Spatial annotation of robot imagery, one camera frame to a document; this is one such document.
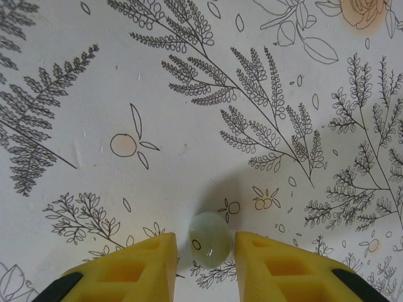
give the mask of fern leaf drawing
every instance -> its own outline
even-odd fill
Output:
[[[0,49],[21,53],[20,46],[13,40],[13,37],[26,40],[23,26],[33,26],[35,22],[30,14],[37,13],[39,6],[25,2],[25,0],[0,0]],[[6,54],[0,52],[0,65],[18,70],[17,64]],[[5,84],[6,78],[0,74],[0,83]]]
[[[65,88],[72,86],[80,73],[86,70],[91,59],[95,58],[98,46],[89,48],[72,63],[65,62],[64,69],[55,64],[53,77],[43,68],[39,68],[39,79],[24,77],[32,92],[15,84],[10,84],[10,92],[1,91],[0,99],[0,142],[8,152],[13,154],[11,166],[17,193],[29,196],[36,179],[41,177],[46,168],[53,166],[57,159],[66,161],[42,145],[51,138],[46,130],[52,129],[51,120],[55,118],[54,107],[60,107],[60,96],[66,96]],[[14,134],[8,136],[5,129]]]

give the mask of leaf drawing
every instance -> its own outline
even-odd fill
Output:
[[[26,40],[23,32],[23,26],[33,26],[35,22],[31,19],[31,15],[37,13],[39,6],[36,4],[25,2],[25,0],[0,0],[0,49],[6,51],[21,53],[18,42],[19,39]],[[0,65],[18,70],[17,64],[0,52]],[[6,83],[5,76],[0,73],[0,82]]]
[[[371,67],[368,63],[362,64],[357,53],[348,59],[350,96],[343,93],[343,88],[332,94],[337,117],[330,121],[329,127],[339,134],[351,132],[357,135],[361,140],[358,156],[353,166],[349,165],[334,175],[334,187],[326,190],[331,204],[309,202],[305,208],[308,212],[305,226],[314,227],[327,223],[326,228],[333,230],[342,221],[346,225],[358,221],[360,224],[356,230],[362,231],[373,226],[379,219],[396,217],[403,228],[402,189],[400,186],[397,192],[392,189],[393,182],[403,181],[403,155],[395,148],[390,148],[387,153],[390,165],[387,165],[381,152],[381,147],[388,148],[388,144],[396,136],[400,137],[399,133],[403,131],[399,126],[403,100],[394,98],[401,89],[403,73],[396,76],[391,72],[388,76],[385,57],[380,62],[379,73],[380,103],[372,105],[373,132],[377,135],[377,139],[374,139],[370,127],[367,126],[369,121],[363,115],[363,108],[372,96]],[[374,178],[374,169],[381,172],[381,181]],[[369,185],[359,185],[360,177],[365,177]],[[374,200],[375,209],[371,207]]]
[[[9,85],[10,92],[0,92],[0,141],[13,155],[11,178],[17,193],[29,196],[37,184],[36,179],[58,159],[76,169],[42,142],[51,138],[46,130],[52,129],[50,121],[55,118],[54,108],[60,107],[59,97],[68,95],[66,88],[72,86],[78,75],[86,70],[97,51],[98,46],[93,45],[72,63],[66,61],[63,69],[54,64],[53,78],[43,68],[39,68],[40,81],[24,77],[32,92],[15,84]]]
[[[2,302],[30,302],[38,296],[35,288],[28,287],[31,281],[25,278],[24,272],[15,264],[7,268],[0,262],[0,300]]]
[[[191,97],[193,104],[201,106],[230,103],[237,99],[237,94],[241,94],[261,113],[263,123],[248,119],[233,106],[229,106],[228,110],[221,110],[222,118],[230,130],[220,132],[225,142],[247,154],[254,154],[258,150],[264,152],[263,155],[251,157],[249,164],[252,167],[261,171],[278,172],[282,161],[292,160],[299,165],[313,185],[312,171],[323,166],[320,135],[318,131],[313,131],[309,113],[302,104],[298,107],[302,111],[297,113],[301,114],[301,118],[295,119],[293,116],[290,119],[294,119],[294,122],[291,120],[290,122],[294,124],[296,131],[301,127],[304,129],[304,137],[284,136],[284,129],[280,127],[278,121],[287,118],[287,105],[279,70],[268,48],[264,47],[263,56],[254,48],[250,49],[250,55],[245,56],[235,47],[231,47],[230,51],[239,62],[235,76],[231,76],[220,68],[218,62],[209,57],[208,47],[214,45],[212,27],[192,0],[165,0],[166,7],[158,6],[158,11],[155,11],[156,4],[142,1],[136,1],[136,5],[129,4],[130,1],[128,3],[107,0],[107,3],[119,13],[128,16],[140,28],[156,31],[159,26],[164,31],[158,33],[158,36],[143,36],[138,33],[132,33],[131,36],[147,46],[179,53],[178,56],[170,54],[169,60],[164,60],[161,64],[162,68],[178,81],[169,85],[173,91]],[[208,7],[213,14],[220,16],[213,2],[208,2]],[[292,14],[296,11],[296,7],[291,9]],[[290,12],[287,6],[285,12],[286,14]],[[299,6],[299,12],[301,22],[306,27],[309,21],[312,23],[315,20],[307,14],[305,5]],[[171,13],[174,17],[164,18]],[[294,26],[294,23],[284,20],[281,26],[283,30],[281,44],[293,42]],[[190,55],[187,59],[181,57],[180,53],[190,51],[194,52],[195,56]],[[265,89],[267,85],[264,85],[264,81],[267,80],[271,84],[269,86],[271,91]],[[144,166],[148,167],[143,153],[139,152],[138,157]]]
[[[339,60],[336,51],[324,40],[314,36],[304,37],[303,32],[317,23],[317,18],[309,13],[304,1],[270,1],[268,7],[266,7],[265,1],[254,0],[254,2],[270,16],[274,16],[272,20],[262,24],[260,29],[265,30],[278,26],[278,45],[283,47],[293,45],[297,32],[304,45],[304,50],[312,59],[323,64],[333,64]],[[341,13],[339,3],[318,1],[316,6],[328,16],[337,16]]]

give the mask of branch drawing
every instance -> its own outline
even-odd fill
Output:
[[[368,127],[369,121],[363,115],[363,108],[370,102],[373,90],[371,67],[368,63],[362,65],[357,53],[348,59],[348,65],[351,99],[343,93],[343,88],[332,94],[335,102],[333,108],[338,117],[332,119],[329,127],[337,130],[338,134],[351,132],[359,135],[361,143],[358,146],[358,156],[353,166],[349,165],[334,175],[335,186],[327,188],[327,197],[331,199],[332,205],[328,202],[310,201],[305,208],[309,214],[305,217],[305,226],[314,227],[329,221],[326,228],[333,230],[343,220],[346,225],[352,225],[358,220],[361,224],[356,230],[361,231],[373,226],[379,219],[396,217],[403,228],[403,187],[399,186],[396,191],[392,189],[393,183],[403,181],[403,156],[395,148],[390,148],[388,167],[382,152],[392,140],[397,141],[397,137],[400,139],[399,143],[403,143],[403,120],[400,118],[403,99],[394,99],[402,87],[403,73],[395,75],[392,71],[388,75],[386,58],[380,62],[378,78],[381,103],[374,103],[372,106],[373,132],[378,135],[375,140],[370,138],[372,134]],[[375,173],[382,176],[382,182],[375,180]],[[358,174],[359,177],[365,177],[370,185],[360,186],[356,180]],[[375,211],[371,213],[369,207],[375,198]]]
[[[25,0],[0,0],[0,31],[5,34],[5,36],[0,35],[0,48],[21,53],[20,46],[13,41],[13,38],[26,40],[22,26],[35,25],[30,15],[37,13],[38,10],[38,5]],[[18,70],[17,64],[1,52],[0,65]],[[0,72],[0,83],[5,84],[6,81],[4,74]]]
[[[107,0],[109,6],[129,17],[140,28],[152,31],[157,25],[165,31],[164,36],[131,33],[138,42],[179,54],[190,50],[196,54],[187,60],[171,54],[170,62],[162,61],[162,67],[180,82],[169,85],[173,91],[192,97],[192,103],[201,106],[229,103],[236,100],[238,92],[259,111],[264,124],[247,120],[233,106],[229,106],[229,111],[221,111],[232,132],[220,132],[225,142],[247,154],[254,154],[257,148],[266,152],[266,155],[252,157],[251,166],[277,172],[281,161],[288,158],[300,166],[313,186],[312,172],[324,166],[321,138],[319,132],[312,129],[304,104],[299,105],[298,111],[286,106],[278,69],[269,50],[264,48],[271,81],[271,91],[267,92],[264,88],[267,71],[255,49],[251,49],[250,59],[235,47],[230,49],[242,67],[236,70],[235,78],[230,77],[208,55],[208,48],[214,45],[212,27],[196,4],[191,0],[163,2],[167,10],[162,8],[160,1],[150,4],[140,0]],[[291,138],[284,136],[278,124],[287,117],[286,114],[295,130]]]
[[[379,293],[389,298],[393,302],[398,302],[399,296],[403,293],[403,279],[399,288],[397,287],[397,280],[394,278],[396,267],[390,266],[392,256],[385,258],[383,264],[378,264],[377,278],[372,272],[366,279]]]
[[[235,268],[234,261],[227,261],[220,267],[215,269],[205,269],[204,267],[198,265],[196,261],[193,261],[193,268],[190,269],[191,277],[198,277],[196,280],[197,285],[203,289],[208,289],[214,283],[224,282],[227,278],[230,281],[237,279],[237,272]]]
[[[98,46],[93,45],[72,63],[66,61],[63,69],[54,64],[54,78],[43,68],[39,68],[40,82],[24,77],[34,94],[15,84],[9,85],[11,92],[0,92],[0,99],[4,101],[0,103],[0,145],[14,155],[11,158],[14,164],[11,166],[14,174],[11,178],[17,193],[29,196],[32,187],[37,184],[36,179],[58,159],[76,169],[43,144],[51,138],[44,130],[52,129],[50,120],[55,118],[53,107],[60,107],[58,98],[68,95],[65,88],[72,86],[77,76],[86,70],[97,51]]]
[[[386,10],[385,24],[389,37],[392,39],[396,30],[403,32],[403,21],[399,21],[396,17],[392,9],[392,0],[373,0],[370,2],[366,0],[324,0],[317,1],[315,4],[328,17],[341,14],[357,30],[364,30],[369,27],[375,20],[382,18],[382,14]]]
[[[333,252],[334,248],[329,247],[326,243],[323,242],[323,236],[319,235],[317,239],[312,241],[312,244],[315,245],[315,254],[329,257],[329,255]]]
[[[100,205],[100,196],[93,193],[79,193],[78,198],[66,193],[60,195],[60,198],[49,203],[43,212],[49,220],[55,220],[52,225],[52,233],[67,237],[67,243],[78,245],[91,234],[97,235],[107,244],[101,251],[90,250],[88,253],[91,259],[84,259],[89,262],[93,259],[108,255],[111,251],[121,250],[135,243],[133,236],[129,235],[126,242],[119,242],[115,237],[120,230],[121,223],[115,217],[107,216],[107,212]],[[143,228],[148,237],[154,237],[165,233],[165,229],[160,230],[158,223],[154,222],[154,231],[149,228]]]
[[[37,296],[38,291],[17,264],[8,268],[0,262],[0,302],[31,302]]]
[[[299,1],[270,1],[270,7],[265,6],[265,1],[253,0],[265,10],[271,19],[260,26],[261,30],[278,26],[277,45],[287,47],[294,45],[298,36],[304,45],[305,52],[315,61],[322,64],[336,63],[339,58],[336,51],[324,40],[314,36],[305,36],[308,30],[316,24],[316,17],[310,14],[305,0]]]
[[[148,170],[149,162],[147,157],[145,157],[142,151],[137,150],[137,146],[140,145],[143,148],[148,148],[151,150],[160,151],[158,147],[153,145],[152,143],[146,142],[142,140],[142,122],[140,113],[137,108],[130,104],[130,108],[132,109],[132,117],[134,121],[135,130],[137,133],[137,137],[134,139],[133,136],[127,133],[119,133],[116,134],[110,142],[110,148],[116,156],[119,157],[131,157],[137,153],[137,157],[143,164],[143,166]]]

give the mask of rectangular cutout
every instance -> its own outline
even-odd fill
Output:
[[[100,282],[137,282],[145,269],[141,261],[112,262],[103,272]]]
[[[336,297],[319,282],[284,282],[278,287],[288,302],[336,302]]]
[[[266,266],[272,276],[309,275],[311,271],[298,257],[270,257]]]

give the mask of fern frond drawing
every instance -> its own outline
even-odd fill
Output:
[[[395,75],[392,71],[388,74],[386,58],[383,57],[378,77],[380,102],[370,105],[373,132],[378,135],[377,139],[370,133],[368,124],[371,121],[366,120],[363,115],[363,108],[371,101],[373,91],[371,67],[369,63],[362,64],[356,53],[348,59],[348,74],[351,84],[350,99],[343,88],[332,94],[333,108],[338,117],[330,121],[329,127],[339,134],[351,132],[359,135],[361,143],[358,146],[358,156],[352,165],[334,175],[335,186],[326,190],[331,204],[309,202],[305,208],[308,212],[305,226],[314,227],[327,223],[326,228],[333,230],[342,221],[346,225],[352,225],[358,220],[360,224],[356,230],[362,231],[381,218],[394,217],[403,228],[403,187],[393,188],[394,183],[403,181],[403,155],[395,148],[390,148],[388,152],[383,151],[388,149],[391,142],[403,143],[403,120],[400,117],[403,99],[395,97],[402,87],[403,73]],[[375,178],[377,171],[382,180]],[[364,178],[370,185],[359,185],[359,178]]]
[[[25,0],[0,0],[0,31],[5,34],[0,35],[0,48],[21,53],[18,42],[13,41],[13,38],[26,40],[22,26],[35,25],[30,15],[37,13],[38,10],[38,5]],[[0,65],[18,70],[17,64],[2,52],[0,52]],[[5,76],[0,73],[0,83],[5,84],[6,81]]]
[[[0,145],[13,155],[11,178],[17,193],[29,196],[36,179],[58,159],[76,169],[43,142],[51,138],[46,130],[52,129],[50,121],[55,118],[54,108],[60,107],[59,97],[68,95],[65,89],[86,70],[97,51],[98,46],[93,45],[72,63],[65,62],[63,68],[54,64],[53,77],[43,68],[39,68],[40,81],[24,77],[31,92],[15,84],[9,85],[10,92],[0,92]]]
[[[208,55],[208,48],[215,44],[212,27],[192,0],[152,3],[107,0],[107,3],[142,29],[153,31],[158,26],[164,31],[163,36],[130,35],[144,45],[178,54],[170,54],[169,60],[162,61],[162,68],[179,81],[169,85],[173,91],[192,97],[191,102],[201,106],[230,103],[237,95],[243,95],[255,107],[265,120],[263,124],[247,119],[233,106],[228,111],[221,111],[232,132],[220,132],[225,142],[247,154],[258,150],[265,153],[251,157],[249,164],[252,167],[277,172],[282,160],[287,158],[300,166],[313,186],[313,171],[324,166],[320,134],[312,129],[304,104],[299,105],[298,112],[286,106],[278,69],[268,48],[264,47],[265,59],[262,60],[254,48],[250,57],[246,57],[232,47],[230,52],[239,61],[240,68],[235,70],[234,77],[230,77]],[[195,56],[180,57],[189,51]],[[269,70],[264,68],[263,61],[267,61]],[[278,124],[286,119],[287,113],[295,130],[294,137],[290,138],[284,136]]]

